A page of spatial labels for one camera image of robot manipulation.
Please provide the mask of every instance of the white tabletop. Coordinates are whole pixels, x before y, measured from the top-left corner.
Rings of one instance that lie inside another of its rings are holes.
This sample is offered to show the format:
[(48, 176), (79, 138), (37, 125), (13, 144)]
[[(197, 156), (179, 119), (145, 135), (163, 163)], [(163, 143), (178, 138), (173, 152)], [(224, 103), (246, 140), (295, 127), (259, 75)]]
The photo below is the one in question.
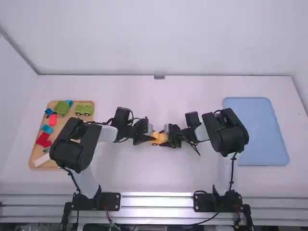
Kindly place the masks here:
[[(135, 117), (148, 116), (154, 129), (166, 123), (186, 127), (185, 113), (213, 112), (225, 97), (267, 97), (274, 108), (290, 156), (285, 167), (237, 167), (237, 190), (246, 196), (305, 196), (308, 174), (305, 151), (308, 119), (291, 77), (288, 76), (45, 76), (33, 90), (14, 146), (1, 174), (1, 189), (19, 192), (57, 192), (73, 189), (62, 171), (35, 171), (28, 167), (35, 137), (52, 100), (93, 100), (96, 121), (113, 117), (116, 108), (130, 108)], [(133, 146), (131, 141), (97, 146), (92, 168), (103, 190), (117, 192), (210, 191), (217, 182), (220, 154), (210, 142), (199, 144), (199, 157), (183, 145), (173, 150)]]

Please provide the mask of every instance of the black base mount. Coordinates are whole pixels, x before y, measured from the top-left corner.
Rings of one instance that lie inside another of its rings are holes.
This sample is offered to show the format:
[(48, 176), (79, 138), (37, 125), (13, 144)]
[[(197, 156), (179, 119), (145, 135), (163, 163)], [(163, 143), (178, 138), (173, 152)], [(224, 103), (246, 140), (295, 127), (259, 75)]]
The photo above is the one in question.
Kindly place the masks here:
[(72, 210), (119, 211), (121, 194), (119, 192), (102, 192), (99, 186), (93, 199), (75, 193), (72, 200)]
[[(251, 218), (250, 206), (243, 204), (242, 196), (235, 190), (230, 190), (225, 195), (220, 196), (213, 186), (213, 193), (196, 191), (193, 194), (193, 209), (197, 213), (220, 212), (236, 213), (234, 229), (237, 231), (252, 230), (253, 221)], [(246, 217), (246, 225), (242, 225), (240, 213)]]

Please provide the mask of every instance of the green toy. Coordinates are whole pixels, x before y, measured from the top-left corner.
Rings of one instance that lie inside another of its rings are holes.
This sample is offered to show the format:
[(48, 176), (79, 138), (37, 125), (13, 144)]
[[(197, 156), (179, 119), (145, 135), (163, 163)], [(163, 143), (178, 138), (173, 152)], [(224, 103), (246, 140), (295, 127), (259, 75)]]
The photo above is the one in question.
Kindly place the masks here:
[(78, 116), (85, 115), (90, 116), (93, 114), (93, 105), (92, 104), (77, 104), (75, 108), (75, 114)]
[(59, 101), (53, 108), (53, 111), (59, 115), (65, 116), (68, 113), (69, 108), (68, 103), (65, 101)]
[(86, 104), (85, 105), (85, 110), (84, 110), (85, 116), (90, 116), (93, 113), (93, 105), (91, 104)]

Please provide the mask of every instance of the blue block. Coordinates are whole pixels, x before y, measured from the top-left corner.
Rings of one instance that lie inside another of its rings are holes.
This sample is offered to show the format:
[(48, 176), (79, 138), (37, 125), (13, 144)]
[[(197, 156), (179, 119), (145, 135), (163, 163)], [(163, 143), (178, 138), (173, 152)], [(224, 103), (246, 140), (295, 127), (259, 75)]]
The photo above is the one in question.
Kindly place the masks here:
[(45, 110), (45, 113), (48, 115), (48, 116), (51, 116), (53, 114), (53, 110), (51, 108), (47, 108)]
[(47, 134), (52, 134), (53, 128), (49, 127), (47, 124), (42, 126), (42, 130), (45, 131)]
[(73, 101), (72, 100), (66, 100), (65, 102), (68, 103), (69, 107), (73, 106)]

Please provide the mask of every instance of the white wall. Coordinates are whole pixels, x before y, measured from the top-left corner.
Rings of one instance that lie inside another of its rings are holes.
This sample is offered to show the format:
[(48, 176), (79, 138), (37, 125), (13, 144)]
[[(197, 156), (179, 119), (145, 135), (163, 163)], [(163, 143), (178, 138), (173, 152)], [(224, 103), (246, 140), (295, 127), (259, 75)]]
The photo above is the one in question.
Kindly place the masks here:
[(308, 109), (306, 0), (2, 0), (43, 74), (290, 74)]
[(0, 35), (0, 171), (13, 145), (37, 78), (37, 74)]

